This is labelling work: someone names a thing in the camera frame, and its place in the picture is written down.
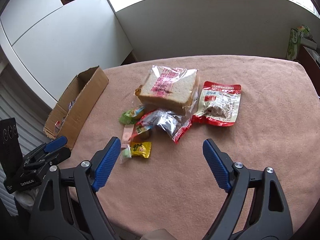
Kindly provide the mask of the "yellow candy packet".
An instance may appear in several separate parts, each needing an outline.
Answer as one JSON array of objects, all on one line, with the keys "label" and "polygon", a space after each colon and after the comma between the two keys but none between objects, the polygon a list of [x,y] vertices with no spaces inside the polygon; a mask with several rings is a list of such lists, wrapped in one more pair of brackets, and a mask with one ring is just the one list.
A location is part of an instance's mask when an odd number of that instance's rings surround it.
[{"label": "yellow candy packet", "polygon": [[130,145],[132,157],[148,159],[151,154],[152,142],[132,142]]}]

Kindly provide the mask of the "Snickers bar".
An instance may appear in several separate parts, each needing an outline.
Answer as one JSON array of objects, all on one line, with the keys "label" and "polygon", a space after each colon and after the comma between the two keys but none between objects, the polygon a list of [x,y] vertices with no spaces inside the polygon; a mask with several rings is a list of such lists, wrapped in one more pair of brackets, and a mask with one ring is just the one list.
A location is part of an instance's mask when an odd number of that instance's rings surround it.
[{"label": "Snickers bar", "polygon": [[73,100],[68,104],[68,109],[70,110],[74,104],[75,104],[75,100]]}]

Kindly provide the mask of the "pink tablecloth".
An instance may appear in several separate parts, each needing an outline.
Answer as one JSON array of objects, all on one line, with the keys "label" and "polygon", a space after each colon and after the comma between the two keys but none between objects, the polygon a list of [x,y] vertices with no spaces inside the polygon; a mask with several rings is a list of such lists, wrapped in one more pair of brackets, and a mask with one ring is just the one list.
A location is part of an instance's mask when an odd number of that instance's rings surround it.
[{"label": "pink tablecloth", "polygon": [[174,143],[151,133],[151,155],[117,162],[98,198],[109,220],[143,235],[167,229],[178,239],[202,239],[226,198],[203,156],[210,138],[247,168],[274,168],[294,229],[319,200],[319,99],[300,64],[250,56],[194,56],[105,70],[109,83],[87,118],[61,168],[75,167],[121,137],[118,119],[133,108],[135,89],[152,66],[196,69],[201,82],[239,84],[238,118],[231,127],[194,124]]}]

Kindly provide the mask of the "green tissue box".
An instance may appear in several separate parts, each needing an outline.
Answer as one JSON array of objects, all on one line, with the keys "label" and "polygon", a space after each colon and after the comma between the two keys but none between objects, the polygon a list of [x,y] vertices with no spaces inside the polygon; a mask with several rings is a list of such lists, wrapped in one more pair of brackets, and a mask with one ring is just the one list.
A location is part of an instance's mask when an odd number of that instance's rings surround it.
[{"label": "green tissue box", "polygon": [[300,25],[297,28],[291,28],[289,44],[287,47],[285,59],[290,61],[295,60],[299,52],[301,39],[309,37],[309,35],[310,35],[310,28],[304,24]]}]

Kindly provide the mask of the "pink green candy packet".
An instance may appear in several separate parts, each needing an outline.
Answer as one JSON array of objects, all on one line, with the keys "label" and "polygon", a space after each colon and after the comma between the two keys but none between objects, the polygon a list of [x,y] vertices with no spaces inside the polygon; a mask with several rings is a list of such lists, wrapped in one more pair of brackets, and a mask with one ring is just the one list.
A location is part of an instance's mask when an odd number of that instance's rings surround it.
[{"label": "pink green candy packet", "polygon": [[123,135],[121,138],[121,152],[120,152],[120,163],[123,164],[127,160],[132,158],[131,154],[131,137],[134,129],[134,125],[125,125]]}]

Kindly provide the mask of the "colourful jelly cup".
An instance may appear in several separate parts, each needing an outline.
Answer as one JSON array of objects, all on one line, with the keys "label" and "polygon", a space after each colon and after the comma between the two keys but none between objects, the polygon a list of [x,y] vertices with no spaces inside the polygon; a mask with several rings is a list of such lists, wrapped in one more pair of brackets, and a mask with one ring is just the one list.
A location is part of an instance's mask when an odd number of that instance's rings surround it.
[{"label": "colourful jelly cup", "polygon": [[143,141],[150,137],[151,126],[144,126],[139,124],[141,118],[144,116],[145,106],[138,106],[129,111],[130,125],[133,125],[133,132],[131,135],[132,141]]}]

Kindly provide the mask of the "brown cardboard box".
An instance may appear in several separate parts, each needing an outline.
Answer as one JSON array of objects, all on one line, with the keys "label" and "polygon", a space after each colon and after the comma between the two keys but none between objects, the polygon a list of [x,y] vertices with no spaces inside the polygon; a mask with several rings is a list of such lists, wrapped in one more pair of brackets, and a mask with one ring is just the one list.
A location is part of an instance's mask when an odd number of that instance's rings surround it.
[{"label": "brown cardboard box", "polygon": [[[79,73],[68,85],[51,111],[44,126],[44,133],[50,139],[60,136],[67,138],[66,147],[72,149],[91,110],[109,83],[100,67],[89,68]],[[72,108],[68,104],[75,100]],[[54,133],[55,123],[66,117],[58,134]]]}]

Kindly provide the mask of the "white cloth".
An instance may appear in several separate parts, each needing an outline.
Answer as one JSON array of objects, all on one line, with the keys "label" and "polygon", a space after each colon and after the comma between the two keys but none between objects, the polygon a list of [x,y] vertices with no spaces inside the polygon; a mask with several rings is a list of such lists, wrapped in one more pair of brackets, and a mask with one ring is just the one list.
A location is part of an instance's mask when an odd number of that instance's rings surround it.
[{"label": "white cloth", "polygon": [[39,192],[38,187],[31,190],[23,191],[23,192],[16,191],[14,193],[14,197],[18,201],[20,206],[22,206],[24,209],[32,210],[38,192]]}]

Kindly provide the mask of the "packaged sliced bread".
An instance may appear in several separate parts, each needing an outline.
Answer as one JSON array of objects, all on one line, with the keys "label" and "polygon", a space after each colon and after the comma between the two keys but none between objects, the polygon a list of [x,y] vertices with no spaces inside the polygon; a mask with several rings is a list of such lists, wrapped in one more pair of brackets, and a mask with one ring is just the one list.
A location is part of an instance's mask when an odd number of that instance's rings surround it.
[{"label": "packaged sliced bread", "polygon": [[135,96],[144,105],[189,115],[197,102],[199,70],[153,65]]}]

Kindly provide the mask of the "chocolate cake clear wrapper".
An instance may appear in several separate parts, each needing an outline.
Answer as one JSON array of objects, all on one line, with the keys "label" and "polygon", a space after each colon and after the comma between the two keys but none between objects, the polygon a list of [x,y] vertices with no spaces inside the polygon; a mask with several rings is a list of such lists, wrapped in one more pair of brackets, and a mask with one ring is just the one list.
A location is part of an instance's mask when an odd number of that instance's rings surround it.
[{"label": "chocolate cake clear wrapper", "polygon": [[60,132],[60,129],[61,129],[61,127],[63,126],[63,124],[65,122],[65,119],[66,119],[66,117],[63,117],[63,119],[61,121],[58,120],[55,123],[55,126],[54,126],[54,133],[55,134],[58,134]]}]

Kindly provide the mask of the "red white snack pouch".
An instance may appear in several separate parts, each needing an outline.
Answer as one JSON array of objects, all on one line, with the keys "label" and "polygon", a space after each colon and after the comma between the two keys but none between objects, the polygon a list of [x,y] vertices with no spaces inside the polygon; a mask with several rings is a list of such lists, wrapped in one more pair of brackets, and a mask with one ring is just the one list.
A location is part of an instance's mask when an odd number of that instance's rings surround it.
[{"label": "red white snack pouch", "polygon": [[226,85],[205,81],[197,112],[191,122],[230,127],[236,122],[241,99],[241,85]]}]

